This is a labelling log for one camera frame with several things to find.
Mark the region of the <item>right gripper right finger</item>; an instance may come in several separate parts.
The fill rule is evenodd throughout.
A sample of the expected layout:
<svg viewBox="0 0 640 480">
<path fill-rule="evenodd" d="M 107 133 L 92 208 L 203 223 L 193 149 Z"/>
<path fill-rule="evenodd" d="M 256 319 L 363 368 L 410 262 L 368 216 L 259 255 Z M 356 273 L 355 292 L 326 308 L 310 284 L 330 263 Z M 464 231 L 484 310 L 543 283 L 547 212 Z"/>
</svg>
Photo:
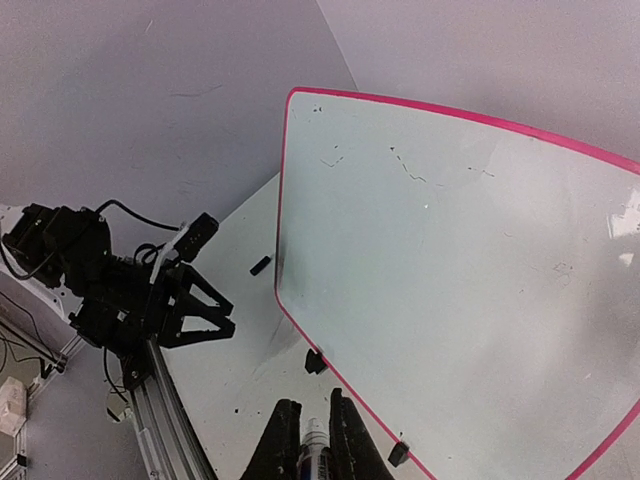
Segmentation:
<svg viewBox="0 0 640 480">
<path fill-rule="evenodd" d="M 334 388 L 330 398 L 330 449 L 335 479 L 389 479 L 390 473 L 351 398 Z"/>
</svg>

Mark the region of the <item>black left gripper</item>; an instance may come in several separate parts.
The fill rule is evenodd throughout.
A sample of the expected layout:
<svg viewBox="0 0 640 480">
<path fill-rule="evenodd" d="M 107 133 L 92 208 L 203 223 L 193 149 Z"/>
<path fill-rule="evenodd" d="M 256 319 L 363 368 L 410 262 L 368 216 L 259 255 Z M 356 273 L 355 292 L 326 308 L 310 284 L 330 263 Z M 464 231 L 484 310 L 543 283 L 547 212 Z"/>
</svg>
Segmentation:
<svg viewBox="0 0 640 480">
<path fill-rule="evenodd" d="M 107 350 L 135 350 L 154 334 L 165 348 L 233 337 L 233 304 L 192 266 L 166 261 L 154 284 L 151 273 L 149 266 L 113 255 L 69 260 L 67 287 L 81 299 L 70 325 Z M 217 329 L 184 331 L 183 315 L 219 320 L 213 322 Z"/>
</svg>

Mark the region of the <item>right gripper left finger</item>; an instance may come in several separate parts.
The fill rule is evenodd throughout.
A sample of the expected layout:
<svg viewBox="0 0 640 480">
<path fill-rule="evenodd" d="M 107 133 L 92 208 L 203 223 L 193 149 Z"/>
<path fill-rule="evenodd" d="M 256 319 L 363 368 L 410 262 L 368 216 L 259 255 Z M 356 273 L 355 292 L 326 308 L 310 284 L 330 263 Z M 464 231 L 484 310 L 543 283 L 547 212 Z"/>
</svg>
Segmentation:
<svg viewBox="0 0 640 480">
<path fill-rule="evenodd" d="M 280 399 L 267 422 L 242 480 L 297 479 L 302 405 Z"/>
</svg>

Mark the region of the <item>whiteboard marker pen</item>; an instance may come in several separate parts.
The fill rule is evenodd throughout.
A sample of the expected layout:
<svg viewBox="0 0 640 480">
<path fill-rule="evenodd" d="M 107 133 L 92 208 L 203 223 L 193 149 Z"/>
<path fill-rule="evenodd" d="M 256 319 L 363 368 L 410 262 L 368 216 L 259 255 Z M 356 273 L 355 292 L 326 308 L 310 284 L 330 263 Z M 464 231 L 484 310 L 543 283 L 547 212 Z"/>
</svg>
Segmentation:
<svg viewBox="0 0 640 480">
<path fill-rule="evenodd" d="M 333 478 L 330 439 L 323 423 L 315 417 L 308 420 L 301 440 L 297 464 L 300 480 L 330 480 Z"/>
</svg>

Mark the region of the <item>black marker cap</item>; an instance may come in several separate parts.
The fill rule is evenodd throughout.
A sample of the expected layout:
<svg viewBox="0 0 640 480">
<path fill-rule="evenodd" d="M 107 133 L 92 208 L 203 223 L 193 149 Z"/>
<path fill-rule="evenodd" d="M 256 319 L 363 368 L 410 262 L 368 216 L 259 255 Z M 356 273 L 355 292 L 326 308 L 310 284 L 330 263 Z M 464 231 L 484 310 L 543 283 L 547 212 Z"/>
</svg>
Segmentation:
<svg viewBox="0 0 640 480">
<path fill-rule="evenodd" d="M 249 273 L 252 276 L 259 275 L 262 271 L 266 269 L 266 267 L 271 263 L 271 261 L 272 261 L 271 256 L 264 256 L 254 266 L 251 267 L 251 269 L 249 270 Z"/>
</svg>

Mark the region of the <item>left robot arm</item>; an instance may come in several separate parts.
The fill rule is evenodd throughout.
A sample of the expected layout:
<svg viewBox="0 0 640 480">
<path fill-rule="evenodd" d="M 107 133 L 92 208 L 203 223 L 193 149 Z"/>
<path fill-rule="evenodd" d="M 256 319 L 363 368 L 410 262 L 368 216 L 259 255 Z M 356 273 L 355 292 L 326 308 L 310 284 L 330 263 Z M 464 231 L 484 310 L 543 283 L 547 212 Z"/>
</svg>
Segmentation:
<svg viewBox="0 0 640 480">
<path fill-rule="evenodd" d="M 191 265 L 218 228 L 203 213 L 171 241 L 147 245 L 148 256 L 119 257 L 100 209 L 31 204 L 2 234 L 1 256 L 19 281 L 66 287 L 81 301 L 71 326 L 91 345 L 124 357 L 150 338 L 176 348 L 234 335 L 232 303 Z"/>
</svg>

